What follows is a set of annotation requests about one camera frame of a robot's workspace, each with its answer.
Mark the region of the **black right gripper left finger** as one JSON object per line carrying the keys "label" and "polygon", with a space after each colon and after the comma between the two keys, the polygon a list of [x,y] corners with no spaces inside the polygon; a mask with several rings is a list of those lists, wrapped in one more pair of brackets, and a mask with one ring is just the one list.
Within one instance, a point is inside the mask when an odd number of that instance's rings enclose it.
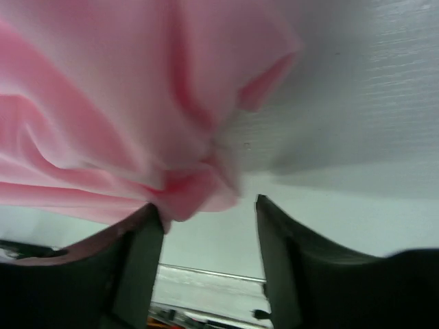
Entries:
{"label": "black right gripper left finger", "polygon": [[145,328],[163,237],[147,204],[53,256],[1,262],[1,327]]}

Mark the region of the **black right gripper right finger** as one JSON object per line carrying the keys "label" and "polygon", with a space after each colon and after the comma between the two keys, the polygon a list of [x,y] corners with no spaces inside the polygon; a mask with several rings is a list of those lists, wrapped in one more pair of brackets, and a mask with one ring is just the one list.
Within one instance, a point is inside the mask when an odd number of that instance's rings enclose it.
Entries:
{"label": "black right gripper right finger", "polygon": [[437,328],[438,250],[376,257],[256,200],[265,296],[275,328]]}

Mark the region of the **pink t shirt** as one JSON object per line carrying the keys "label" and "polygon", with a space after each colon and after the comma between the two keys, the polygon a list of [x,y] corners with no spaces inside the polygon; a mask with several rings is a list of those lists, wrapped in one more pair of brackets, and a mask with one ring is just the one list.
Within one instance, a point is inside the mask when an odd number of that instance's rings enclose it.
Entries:
{"label": "pink t shirt", "polygon": [[2,1],[1,203],[165,227],[237,203],[217,136],[289,71],[276,1]]}

